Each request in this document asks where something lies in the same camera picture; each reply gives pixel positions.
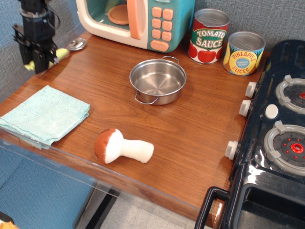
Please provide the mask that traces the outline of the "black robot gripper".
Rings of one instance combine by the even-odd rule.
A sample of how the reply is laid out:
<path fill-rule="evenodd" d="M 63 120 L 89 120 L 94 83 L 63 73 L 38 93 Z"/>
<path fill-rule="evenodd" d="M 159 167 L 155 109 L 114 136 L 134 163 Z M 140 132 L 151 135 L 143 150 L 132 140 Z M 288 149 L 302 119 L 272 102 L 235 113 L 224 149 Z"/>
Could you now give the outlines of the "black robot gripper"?
<path fill-rule="evenodd" d="M 22 25 L 13 25 L 14 40 L 19 43 L 23 64 L 34 61 L 35 73 L 48 70 L 50 63 L 58 64 L 58 49 L 53 41 L 55 13 L 48 0 L 21 0 Z"/>

